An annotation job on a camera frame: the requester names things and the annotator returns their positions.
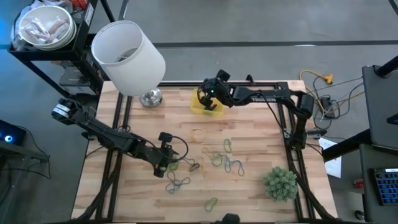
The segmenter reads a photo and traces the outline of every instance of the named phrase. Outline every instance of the gray floor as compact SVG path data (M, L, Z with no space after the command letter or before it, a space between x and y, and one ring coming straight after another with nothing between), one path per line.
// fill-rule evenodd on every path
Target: gray floor
M0 2L0 44L8 44L14 15L29 1ZM115 15L121 0L109 1ZM126 19L137 22L153 42L394 40L395 15L388 0L131 0ZM99 4L91 32L108 20ZM248 73L257 80L298 79L311 69L332 73L334 83L358 78L363 65L381 64L396 56L397 46L346 47L222 47L161 49L167 63L164 80L202 80L219 69L241 80ZM37 144L51 154L52 180L26 174L19 192L14 223L68 220L81 172L87 140L81 129L65 126L50 116L60 95L5 50L0 50L0 119L29 128ZM63 70L48 62L37 65L54 80ZM314 76L305 75L311 86ZM361 81L320 91L341 98ZM348 138L368 127L365 98L351 102L349 114L334 121L329 136ZM361 177L358 153L343 158L343 178L330 177L340 218L354 220L361 197L350 193ZM45 171L45 167L36 168Z

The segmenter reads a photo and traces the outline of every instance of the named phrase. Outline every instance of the green plant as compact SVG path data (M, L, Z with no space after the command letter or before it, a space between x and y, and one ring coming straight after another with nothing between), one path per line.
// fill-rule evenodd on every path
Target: green plant
M274 201L287 202L288 199L294 199L297 194L296 177L292 171L280 167L272 168L268 176L263 179L267 187L266 195L272 197Z

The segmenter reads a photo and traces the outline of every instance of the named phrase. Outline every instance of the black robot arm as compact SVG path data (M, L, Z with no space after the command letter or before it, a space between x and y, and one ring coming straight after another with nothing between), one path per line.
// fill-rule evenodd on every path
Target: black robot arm
M215 78L205 79L198 89L198 99L206 110L215 109L212 98L223 105L244 106L249 103L280 103L285 105L297 117L297 124L292 130L290 145L294 149L303 149L307 134L305 124L311 118L314 99L312 96L293 90L252 90L243 86L227 83L230 75L220 70ZM297 103L291 99L297 96Z
M171 134L160 133L159 140L162 141L162 145L158 148L136 134L110 128L95 119L94 110L84 110L76 101L60 99L58 102L51 113L54 119L66 125L79 125L89 135L96 136L99 143L107 149L117 149L133 158L151 163L157 177L163 177L167 166L177 160L173 159L173 156L178 153L168 144L173 138Z

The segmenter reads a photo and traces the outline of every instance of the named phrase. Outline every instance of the yellow bowl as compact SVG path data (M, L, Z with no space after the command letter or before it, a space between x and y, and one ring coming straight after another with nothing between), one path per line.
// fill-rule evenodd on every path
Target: yellow bowl
M217 105L216 108L212 111L205 110L205 106L203 106L198 100L198 89L193 89L192 98L191 98L191 110L196 114L204 114L208 116L221 116L224 114L224 105L220 103L216 98L212 98L213 104Z

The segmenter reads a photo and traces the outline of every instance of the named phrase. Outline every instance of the wooden tabletop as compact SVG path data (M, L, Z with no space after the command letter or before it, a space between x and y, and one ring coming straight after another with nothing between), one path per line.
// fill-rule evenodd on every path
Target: wooden tabletop
M303 81L287 82L291 90L305 91ZM297 220L292 200L273 202L264 195L262 178L275 166L287 169L282 133L266 104L226 107L223 116L209 117L192 113L192 87L162 87L160 90L163 102L154 109L143 108L139 99L133 98L129 115L131 132L157 146L160 145L157 138L162 131L183 138L189 145L187 157L200 161L203 170L189 172L189 165L182 161L175 171L176 178L181 180L189 177L191 182L170 194L165 190L170 183L166 176L162 179L155 177L148 162L124 156L114 211L115 222L213 222L221 220L227 213L238 214L242 222ZM96 117L109 126L113 122L117 97L118 91L114 85L105 82ZM124 116L125 100L126 97L119 125ZM277 113L276 104L271 106ZM312 121L308 121L307 128L313 128ZM225 139L231 141L232 153L224 152ZM180 154L185 152L185 146L178 139L173 139L171 143ZM91 142L88 153L99 146L98 142ZM231 160L240 160L245 175L238 175L238 164L232 166L230 173L225 171L224 166L213 166L202 153L204 147L211 152L220 151ZM328 212L336 217L322 157L309 147L303 150L303 156L311 191ZM106 150L102 149L86 159L73 218L78 217L98 193L105 158ZM212 197L216 197L218 203L211 212L207 212L204 206ZM301 191L300 198L307 217L307 207ZM105 213L108 211L107 206L106 201Z

